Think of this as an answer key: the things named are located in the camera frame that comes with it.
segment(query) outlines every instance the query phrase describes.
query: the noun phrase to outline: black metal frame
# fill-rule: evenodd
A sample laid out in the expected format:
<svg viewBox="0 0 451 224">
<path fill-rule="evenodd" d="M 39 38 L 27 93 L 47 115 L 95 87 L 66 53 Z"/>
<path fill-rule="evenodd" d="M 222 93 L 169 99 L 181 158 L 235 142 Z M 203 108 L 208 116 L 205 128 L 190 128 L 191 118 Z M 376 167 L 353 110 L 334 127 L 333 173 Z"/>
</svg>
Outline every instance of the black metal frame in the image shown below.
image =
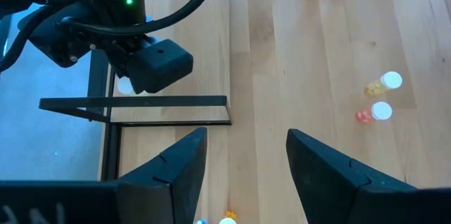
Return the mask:
<svg viewBox="0 0 451 224">
<path fill-rule="evenodd" d="M 93 51 L 89 72 L 88 97 L 41 99 L 39 108 L 89 121 L 105 123 L 101 180 L 118 178 L 123 127 L 232 125 L 227 96 L 113 97 L 115 73 L 108 73 L 108 60 L 101 51 Z M 106 82 L 109 77 L 108 94 Z M 228 120 L 182 120 L 112 122 L 111 109 L 122 107 L 225 107 Z"/>
</svg>

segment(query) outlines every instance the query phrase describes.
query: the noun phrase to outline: metal bar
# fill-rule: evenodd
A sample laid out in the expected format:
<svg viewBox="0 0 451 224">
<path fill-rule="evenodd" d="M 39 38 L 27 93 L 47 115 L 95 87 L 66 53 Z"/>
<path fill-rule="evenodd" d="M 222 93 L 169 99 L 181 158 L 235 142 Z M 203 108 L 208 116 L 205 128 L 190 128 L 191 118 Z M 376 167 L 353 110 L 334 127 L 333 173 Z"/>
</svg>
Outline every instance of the metal bar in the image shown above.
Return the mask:
<svg viewBox="0 0 451 224">
<path fill-rule="evenodd" d="M 110 71 L 110 80 L 108 85 L 108 98 L 111 98 L 114 94 L 114 80 L 116 78 L 116 73 L 114 72 L 114 69 L 111 68 Z M 106 107 L 106 116 L 108 116 L 108 120 L 111 122 L 111 107 Z"/>
<path fill-rule="evenodd" d="M 229 109 L 228 101 L 227 101 L 227 104 L 225 105 L 225 112 L 227 112 L 228 120 L 230 121 L 230 125 L 232 125 L 232 116 L 231 116 L 231 114 L 230 114 L 230 109 Z"/>
<path fill-rule="evenodd" d="M 232 122 L 230 120 L 155 121 L 155 122 L 121 123 L 121 125 L 123 127 L 214 126 L 214 125 L 232 125 Z"/>
<path fill-rule="evenodd" d="M 108 79 L 108 59 L 105 51 L 96 49 L 91 52 L 91 65 L 89 67 L 88 97 L 105 97 L 106 81 Z M 103 114 L 104 107 L 87 108 L 87 111 Z"/>
<path fill-rule="evenodd" d="M 48 98 L 41 99 L 39 107 L 205 107 L 226 106 L 226 96 L 170 96 L 170 97 L 90 97 L 90 98 Z"/>
<path fill-rule="evenodd" d="M 53 111 L 57 113 L 62 113 L 70 116 L 75 116 L 79 118 L 86 118 L 89 120 L 94 120 L 98 122 L 107 123 L 109 122 L 109 118 L 107 116 L 104 116 L 102 114 L 98 114 L 91 111 L 84 111 L 79 108 L 41 108 L 47 111 Z"/>
<path fill-rule="evenodd" d="M 119 161 L 121 159 L 122 125 L 118 123 L 105 124 L 104 155 L 101 165 L 101 181 L 115 180 L 119 176 Z"/>
</svg>

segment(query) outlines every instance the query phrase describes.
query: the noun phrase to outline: black plastic housing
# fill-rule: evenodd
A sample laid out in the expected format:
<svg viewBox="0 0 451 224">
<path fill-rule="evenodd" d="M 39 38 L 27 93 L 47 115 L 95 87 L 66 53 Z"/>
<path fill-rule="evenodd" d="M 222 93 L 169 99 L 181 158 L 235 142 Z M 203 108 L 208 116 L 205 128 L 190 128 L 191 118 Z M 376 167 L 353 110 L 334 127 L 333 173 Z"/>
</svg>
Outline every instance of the black plastic housing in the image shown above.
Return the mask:
<svg viewBox="0 0 451 224">
<path fill-rule="evenodd" d="M 449 188 L 417 189 L 299 130 L 286 149 L 310 224 L 451 223 Z"/>
<path fill-rule="evenodd" d="M 114 181 L 0 181 L 0 223 L 193 223 L 206 150 L 201 127 Z"/>
<path fill-rule="evenodd" d="M 166 39 L 137 51 L 127 64 L 135 93 L 157 93 L 192 72 L 194 59 L 175 42 Z"/>
<path fill-rule="evenodd" d="M 30 18 L 41 9 L 23 18 L 18 24 L 19 30 L 23 29 Z M 76 61 L 70 59 L 71 56 L 81 58 L 90 51 L 88 37 L 56 26 L 65 17 L 83 19 L 87 23 L 99 22 L 96 13 L 85 2 L 77 2 L 48 17 L 39 24 L 28 38 L 43 54 L 63 68 L 73 66 L 76 63 Z"/>
</svg>

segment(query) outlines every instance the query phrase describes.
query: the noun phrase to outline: wooden floor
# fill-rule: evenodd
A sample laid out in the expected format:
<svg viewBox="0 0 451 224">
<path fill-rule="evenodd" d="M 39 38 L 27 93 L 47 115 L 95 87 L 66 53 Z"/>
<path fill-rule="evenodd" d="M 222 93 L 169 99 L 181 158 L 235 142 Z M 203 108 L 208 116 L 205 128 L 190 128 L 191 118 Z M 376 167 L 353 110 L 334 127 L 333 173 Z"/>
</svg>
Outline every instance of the wooden floor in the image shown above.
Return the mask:
<svg viewBox="0 0 451 224">
<path fill-rule="evenodd" d="M 451 0 L 209 3 L 203 13 L 159 33 L 176 30 L 191 49 L 208 46 L 221 58 L 230 53 L 233 126 L 209 128 L 198 218 L 218 223 L 230 209 L 240 224 L 307 223 L 285 153 L 289 128 L 414 186 L 451 187 Z M 173 9 L 161 8 L 159 16 Z M 204 24 L 198 29 L 192 21 Z M 215 66 L 228 77 L 228 61 L 216 58 L 210 64 L 197 59 L 200 71 Z M 364 96 L 364 86 L 389 70 L 403 75 L 402 88 Z M 218 92 L 227 92 L 228 78 L 217 76 L 191 80 L 225 80 Z M 356 123 L 354 112 L 378 100 L 392 105 L 393 117 Z M 121 173 L 191 130 L 126 129 Z"/>
</svg>

